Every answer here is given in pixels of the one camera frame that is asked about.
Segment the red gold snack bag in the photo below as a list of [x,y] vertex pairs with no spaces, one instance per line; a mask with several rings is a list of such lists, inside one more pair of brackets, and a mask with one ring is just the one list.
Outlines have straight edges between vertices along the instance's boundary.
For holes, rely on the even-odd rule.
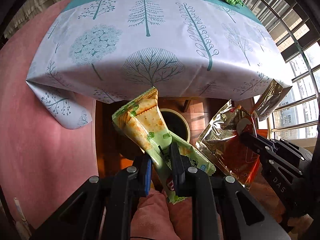
[[259,151],[253,143],[276,150],[272,141],[257,133],[254,121],[267,119],[288,91],[272,80],[250,112],[227,101],[200,134],[196,148],[225,175],[233,176],[249,189],[260,165]]

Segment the green cracker wrapper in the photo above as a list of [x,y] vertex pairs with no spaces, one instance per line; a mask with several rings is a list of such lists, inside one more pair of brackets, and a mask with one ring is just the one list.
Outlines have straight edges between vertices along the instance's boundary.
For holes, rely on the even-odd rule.
[[209,176],[216,171],[214,164],[199,150],[168,129],[158,107],[158,90],[155,87],[118,109],[112,114],[112,121],[151,157],[169,203],[176,204],[185,200],[184,197],[179,197],[174,189],[169,154],[172,142],[177,143],[180,155],[188,157],[192,167],[206,172]]

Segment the round trash bin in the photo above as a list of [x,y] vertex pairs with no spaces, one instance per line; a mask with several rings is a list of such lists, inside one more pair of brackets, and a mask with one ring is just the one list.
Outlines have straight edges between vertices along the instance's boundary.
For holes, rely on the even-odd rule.
[[185,141],[190,142],[191,132],[186,119],[173,109],[161,108],[160,111],[168,129]]

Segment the pink trouser legs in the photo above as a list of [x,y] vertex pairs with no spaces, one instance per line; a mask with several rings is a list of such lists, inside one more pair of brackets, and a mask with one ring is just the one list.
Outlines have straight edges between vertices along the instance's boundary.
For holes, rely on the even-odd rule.
[[192,239],[192,201],[167,203],[167,195],[150,189],[131,220],[131,239]]

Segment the pink bed sheet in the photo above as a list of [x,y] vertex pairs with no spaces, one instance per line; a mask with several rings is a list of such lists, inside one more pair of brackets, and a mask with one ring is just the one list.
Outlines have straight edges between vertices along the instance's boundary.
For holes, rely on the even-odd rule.
[[15,220],[38,228],[98,174],[94,126],[62,127],[26,83],[44,35],[70,0],[36,15],[1,49],[1,187]]

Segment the window security grille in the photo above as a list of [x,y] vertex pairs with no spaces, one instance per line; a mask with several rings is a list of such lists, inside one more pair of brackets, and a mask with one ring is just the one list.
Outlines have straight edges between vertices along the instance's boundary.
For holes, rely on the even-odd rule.
[[272,139],[317,136],[319,5],[311,0],[242,0],[273,38],[292,88],[267,120]]

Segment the tree-patterned tablecloth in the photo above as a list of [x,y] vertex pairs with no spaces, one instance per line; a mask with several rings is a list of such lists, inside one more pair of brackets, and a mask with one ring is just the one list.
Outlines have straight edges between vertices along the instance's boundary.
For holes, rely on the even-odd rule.
[[105,103],[151,87],[163,97],[243,100],[292,85],[274,40],[248,7],[224,0],[72,0],[26,82],[65,128],[91,122],[76,94]]

